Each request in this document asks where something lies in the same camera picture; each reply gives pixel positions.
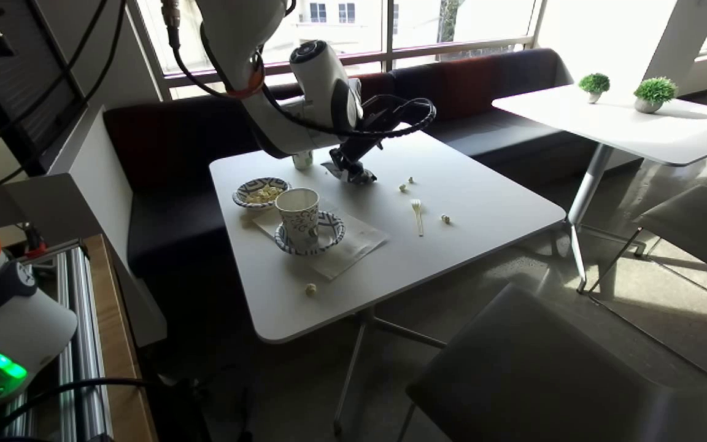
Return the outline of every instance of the square table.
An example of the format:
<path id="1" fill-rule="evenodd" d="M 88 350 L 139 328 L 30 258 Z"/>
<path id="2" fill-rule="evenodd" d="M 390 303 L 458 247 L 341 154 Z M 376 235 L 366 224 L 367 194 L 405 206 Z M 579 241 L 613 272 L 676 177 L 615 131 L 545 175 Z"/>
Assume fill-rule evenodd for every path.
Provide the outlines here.
<path id="1" fill-rule="evenodd" d="M 322 166 L 327 160 L 327 150 L 313 150 L 308 171 L 297 171 L 291 160 L 274 160 L 265 152 L 210 163 L 252 326 L 269 344 L 297 339 L 356 312 L 370 312 L 397 293 L 565 220 L 565 210 L 551 202 L 425 132 L 382 139 L 382 150 L 370 150 L 363 165 L 377 177 L 372 183 L 338 182 Z M 291 186 L 313 188 L 322 210 L 354 217 L 382 230 L 387 241 L 344 276 L 324 279 L 303 262 L 306 258 L 282 253 L 236 206 L 233 191 L 254 177 L 279 177 Z M 412 198 L 425 206 L 422 239 Z M 316 284 L 313 294 L 303 294 L 306 283 Z M 366 325 L 370 321 L 363 321 L 356 336 L 335 429 Z M 377 326 L 436 344 L 382 320 Z"/>
<path id="2" fill-rule="evenodd" d="M 595 105 L 588 105 L 586 93 L 577 85 L 493 101 L 495 107 L 507 113 L 598 143 L 567 219 L 579 293 L 586 288 L 586 271 L 577 228 L 605 171 L 610 152 L 622 150 L 665 165 L 690 165 L 707 156 L 707 105 L 674 98 L 647 115 L 632 111 L 632 101 L 632 95 L 604 93 Z"/>

